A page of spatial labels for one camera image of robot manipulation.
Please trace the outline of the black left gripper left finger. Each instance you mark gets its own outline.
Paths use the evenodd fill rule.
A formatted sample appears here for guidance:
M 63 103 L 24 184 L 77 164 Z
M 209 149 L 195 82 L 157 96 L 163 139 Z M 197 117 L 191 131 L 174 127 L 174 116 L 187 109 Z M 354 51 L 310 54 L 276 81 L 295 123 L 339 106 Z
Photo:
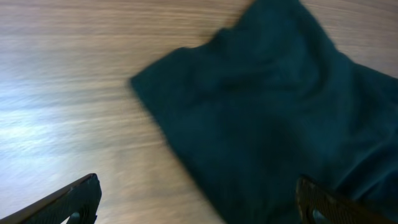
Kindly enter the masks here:
M 2 218 L 1 224 L 94 224 L 101 196 L 98 176 L 91 173 Z

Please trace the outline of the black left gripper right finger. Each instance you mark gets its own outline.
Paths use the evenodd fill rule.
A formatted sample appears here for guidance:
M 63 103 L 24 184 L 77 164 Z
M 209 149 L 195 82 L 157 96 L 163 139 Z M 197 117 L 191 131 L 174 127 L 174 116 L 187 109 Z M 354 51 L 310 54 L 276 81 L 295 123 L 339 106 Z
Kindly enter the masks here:
M 295 198 L 303 224 L 396 224 L 303 175 Z

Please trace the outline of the black t-shirt with logo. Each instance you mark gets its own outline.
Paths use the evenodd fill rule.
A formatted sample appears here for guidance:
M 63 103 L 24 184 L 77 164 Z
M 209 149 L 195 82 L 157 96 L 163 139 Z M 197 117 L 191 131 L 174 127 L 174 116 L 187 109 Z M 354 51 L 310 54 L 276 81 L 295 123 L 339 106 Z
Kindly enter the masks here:
M 227 223 L 299 223 L 305 174 L 397 220 L 397 80 L 339 52 L 298 1 L 255 1 L 131 80 Z

